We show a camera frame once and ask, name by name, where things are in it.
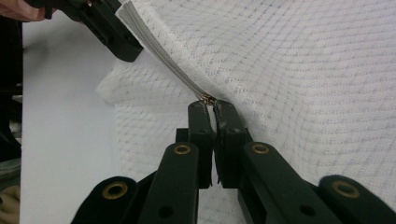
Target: human hand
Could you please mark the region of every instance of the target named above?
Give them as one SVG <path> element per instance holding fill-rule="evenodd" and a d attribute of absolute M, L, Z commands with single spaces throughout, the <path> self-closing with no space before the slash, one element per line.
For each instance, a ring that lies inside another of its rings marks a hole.
<path fill-rule="evenodd" d="M 18 21 L 42 21 L 44 8 L 31 7 L 24 0 L 0 0 L 0 16 Z"/>

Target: white cloth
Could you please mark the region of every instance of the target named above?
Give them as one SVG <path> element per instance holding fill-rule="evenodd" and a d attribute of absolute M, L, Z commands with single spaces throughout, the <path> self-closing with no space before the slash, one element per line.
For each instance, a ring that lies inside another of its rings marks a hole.
<path fill-rule="evenodd" d="M 131 4 L 180 68 L 302 178 L 346 175 L 396 209 L 396 1 L 134 0 L 118 12 L 126 25 Z M 125 174 L 154 171 L 187 127 L 192 92 L 146 52 L 116 63 L 98 90 L 116 105 Z M 200 222 L 243 220 L 233 193 L 212 190 Z"/>

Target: black clamp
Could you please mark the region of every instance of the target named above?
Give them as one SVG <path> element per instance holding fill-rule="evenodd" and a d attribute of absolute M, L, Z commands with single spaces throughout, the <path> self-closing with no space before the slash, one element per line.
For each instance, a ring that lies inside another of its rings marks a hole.
<path fill-rule="evenodd" d="M 119 59 L 133 62 L 143 47 L 115 16 L 120 8 L 117 0 L 25 0 L 30 6 L 45 9 L 45 18 L 51 19 L 57 8 L 71 20 L 83 22 L 96 37 Z"/>
<path fill-rule="evenodd" d="M 396 223 L 396 214 L 356 181 L 326 176 L 315 187 L 265 143 L 254 142 L 233 105 L 216 101 L 217 137 L 202 102 L 189 105 L 156 173 L 136 183 L 113 177 L 84 201 L 73 224 L 196 223 L 198 189 L 211 185 L 212 148 L 219 181 L 238 189 L 247 223 Z"/>

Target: zipper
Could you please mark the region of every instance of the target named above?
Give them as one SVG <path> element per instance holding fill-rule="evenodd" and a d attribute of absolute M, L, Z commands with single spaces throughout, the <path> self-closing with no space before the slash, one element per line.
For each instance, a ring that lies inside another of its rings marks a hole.
<path fill-rule="evenodd" d="M 169 54 L 163 49 L 161 44 L 157 41 L 149 28 L 140 18 L 134 4 L 126 4 L 119 12 L 120 14 L 126 13 L 130 20 L 126 21 L 129 28 L 133 31 L 136 37 L 144 43 L 146 48 L 154 53 L 154 55 L 163 62 L 182 82 L 184 82 L 198 99 L 203 101 L 206 105 L 214 105 L 217 99 L 208 94 L 200 87 L 198 87 L 181 68 L 172 60 Z"/>

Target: white table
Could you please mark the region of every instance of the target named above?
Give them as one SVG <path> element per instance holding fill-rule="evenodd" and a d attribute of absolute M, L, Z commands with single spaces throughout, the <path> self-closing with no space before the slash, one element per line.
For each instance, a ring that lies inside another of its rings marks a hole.
<path fill-rule="evenodd" d="M 62 12 L 25 23 L 23 38 L 21 224 L 70 223 L 120 173 L 113 106 L 95 92 L 115 57 Z"/>

